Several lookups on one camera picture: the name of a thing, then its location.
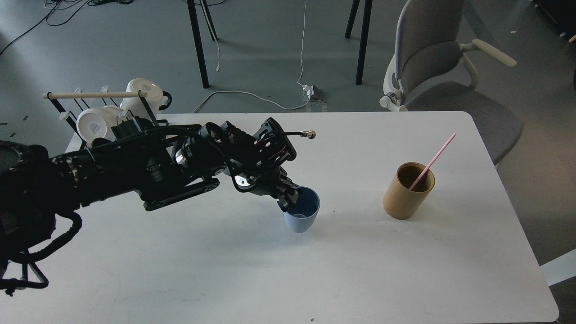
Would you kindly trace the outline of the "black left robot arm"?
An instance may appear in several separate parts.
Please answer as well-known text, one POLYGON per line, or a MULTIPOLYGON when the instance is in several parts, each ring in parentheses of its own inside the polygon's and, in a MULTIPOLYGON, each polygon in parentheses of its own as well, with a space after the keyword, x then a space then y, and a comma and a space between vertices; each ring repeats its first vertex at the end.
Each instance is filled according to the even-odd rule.
POLYGON ((157 126, 138 117, 112 130, 115 141, 98 138, 56 157, 41 145, 1 141, 1 274, 9 262, 22 266, 21 279, 1 279, 7 295, 49 285, 36 262, 74 238, 77 210, 94 202, 136 192, 154 211, 215 189, 220 173, 241 193, 277 199, 282 211, 304 201, 282 168, 297 155, 291 133, 273 118, 255 135, 229 121, 157 126))

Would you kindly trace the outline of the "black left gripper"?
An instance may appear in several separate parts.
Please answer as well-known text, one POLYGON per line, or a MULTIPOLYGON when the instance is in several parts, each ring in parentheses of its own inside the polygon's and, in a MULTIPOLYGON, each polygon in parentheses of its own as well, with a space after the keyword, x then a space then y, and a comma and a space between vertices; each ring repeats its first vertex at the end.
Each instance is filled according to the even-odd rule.
POLYGON ((254 135, 249 135, 231 122, 220 125, 222 133, 216 146, 220 150, 217 166, 232 177, 241 192, 269 195, 277 199, 282 212, 296 207, 298 186, 282 168, 285 161, 296 158, 296 150, 281 125, 272 117, 263 121, 254 135))

